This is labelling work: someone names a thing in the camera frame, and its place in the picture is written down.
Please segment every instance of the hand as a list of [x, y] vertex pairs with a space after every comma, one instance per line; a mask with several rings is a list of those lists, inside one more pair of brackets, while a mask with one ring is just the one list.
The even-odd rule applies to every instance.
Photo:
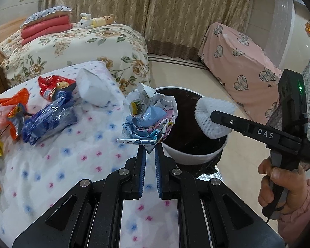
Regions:
[[299, 165], [298, 172], [293, 173], [289, 170], [272, 167], [270, 159], [267, 158], [258, 167], [258, 172], [259, 174], [267, 174], [267, 176], [262, 178], [258, 196], [258, 202], [262, 207], [267, 206], [275, 198], [269, 186], [270, 179], [275, 184], [289, 190], [286, 202], [277, 205], [277, 208], [284, 205], [284, 208], [280, 211], [282, 214], [293, 213], [301, 208], [308, 194], [306, 174], [301, 165]]

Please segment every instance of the pink fabric cover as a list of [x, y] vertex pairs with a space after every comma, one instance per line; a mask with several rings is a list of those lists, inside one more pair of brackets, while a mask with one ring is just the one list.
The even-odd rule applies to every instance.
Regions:
[[250, 118], [265, 124], [277, 106], [281, 71], [262, 49], [248, 36], [215, 22], [198, 54]]
[[64, 31], [67, 31], [73, 27], [73, 24], [64, 24], [64, 25], [57, 25], [53, 27], [49, 27], [47, 29], [42, 30], [41, 32], [38, 32], [30, 37], [27, 37], [26, 39], [23, 39], [22, 45], [25, 45], [34, 39], [37, 39], [40, 36], [46, 35], [46, 34], [54, 34], [54, 33], [61, 33]]
[[22, 29], [22, 38], [26, 39], [27, 37], [30, 37], [32, 35], [35, 35], [36, 33], [39, 33], [49, 27], [57, 26], [57, 25], [63, 25], [63, 24], [69, 24], [70, 18], [69, 16], [61, 16], [57, 18], [52, 18], [49, 20], [42, 21], [40, 23], [34, 24], [32, 26], [28, 26]]
[[292, 214], [281, 215], [278, 219], [278, 233], [291, 246], [310, 221], [310, 179], [307, 180], [308, 195], [302, 207]]

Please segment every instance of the white tablecloth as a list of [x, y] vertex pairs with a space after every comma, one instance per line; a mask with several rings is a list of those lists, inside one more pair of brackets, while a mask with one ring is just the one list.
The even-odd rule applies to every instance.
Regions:
[[[107, 72], [105, 65], [91, 61], [51, 73], [75, 79], [80, 68], [94, 73]], [[79, 180], [102, 180], [123, 168], [138, 146], [117, 143], [124, 119], [124, 96], [108, 73], [108, 82], [120, 97], [118, 103], [97, 108], [80, 104], [77, 124], [59, 135], [30, 146], [22, 140], [13, 143], [8, 130], [3, 134], [4, 160], [0, 159], [0, 238], [12, 247], [15, 238], [69, 191]], [[48, 102], [39, 94], [37, 78], [0, 95], [11, 97], [21, 88], [30, 92], [29, 112], [37, 112]], [[176, 201], [158, 197], [154, 152], [147, 157], [144, 192], [140, 200], [124, 201], [120, 247], [179, 247]]]

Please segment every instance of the plush toy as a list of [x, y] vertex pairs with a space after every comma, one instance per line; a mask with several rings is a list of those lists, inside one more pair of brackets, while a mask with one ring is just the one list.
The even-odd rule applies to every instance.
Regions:
[[101, 18], [92, 18], [91, 14], [81, 13], [80, 17], [82, 19], [79, 21], [79, 28], [84, 29], [92, 29], [105, 25], [116, 24], [113, 14]]

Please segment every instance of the device handle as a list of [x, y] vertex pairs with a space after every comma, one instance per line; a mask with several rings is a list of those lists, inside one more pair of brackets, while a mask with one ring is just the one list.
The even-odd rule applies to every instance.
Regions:
[[[273, 167], [282, 168], [292, 172], [297, 172], [299, 167], [299, 161], [292, 161], [292, 159], [286, 159], [281, 153], [274, 150], [270, 151], [270, 161]], [[270, 188], [274, 193], [274, 200], [262, 209], [262, 214], [273, 220], [277, 220], [280, 215], [280, 211], [284, 208], [282, 203], [287, 200], [288, 190], [282, 186], [269, 182]]]

